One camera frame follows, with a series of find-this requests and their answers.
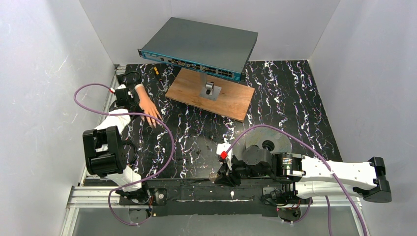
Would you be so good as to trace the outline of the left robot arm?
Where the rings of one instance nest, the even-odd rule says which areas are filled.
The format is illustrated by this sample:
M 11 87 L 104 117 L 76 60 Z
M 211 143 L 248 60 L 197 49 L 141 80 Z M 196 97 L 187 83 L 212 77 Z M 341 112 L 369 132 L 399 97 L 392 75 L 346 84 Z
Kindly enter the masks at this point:
M 114 90 L 116 99 L 109 115 L 95 128 L 83 132 L 86 168 L 89 174 L 112 180 L 122 189 L 117 193 L 131 193 L 142 188 L 142 178 L 128 166 L 126 145 L 121 133 L 132 121 L 129 112 L 138 112 L 132 93 L 124 86 Z

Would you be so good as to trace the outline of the nail polish bottle white cap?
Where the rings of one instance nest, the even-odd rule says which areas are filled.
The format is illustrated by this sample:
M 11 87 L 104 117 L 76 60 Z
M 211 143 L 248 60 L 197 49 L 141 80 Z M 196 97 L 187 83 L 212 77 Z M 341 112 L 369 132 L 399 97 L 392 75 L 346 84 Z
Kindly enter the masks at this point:
M 210 173 L 208 178 L 211 182 L 214 183 L 218 179 L 218 177 L 219 177 L 218 173 Z

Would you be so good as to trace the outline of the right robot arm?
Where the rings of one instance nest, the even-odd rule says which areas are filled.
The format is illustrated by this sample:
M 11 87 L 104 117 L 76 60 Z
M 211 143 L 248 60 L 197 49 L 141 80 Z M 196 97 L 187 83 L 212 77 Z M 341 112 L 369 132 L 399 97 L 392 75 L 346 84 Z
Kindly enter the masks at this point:
M 360 163 L 322 161 L 295 153 L 273 153 L 256 145 L 247 147 L 241 159 L 230 144 L 218 144 L 221 167 L 213 182 L 230 187 L 244 179 L 268 178 L 281 186 L 266 194 L 279 205 L 295 199 L 349 194 L 372 203 L 389 203 L 392 193 L 381 157 Z

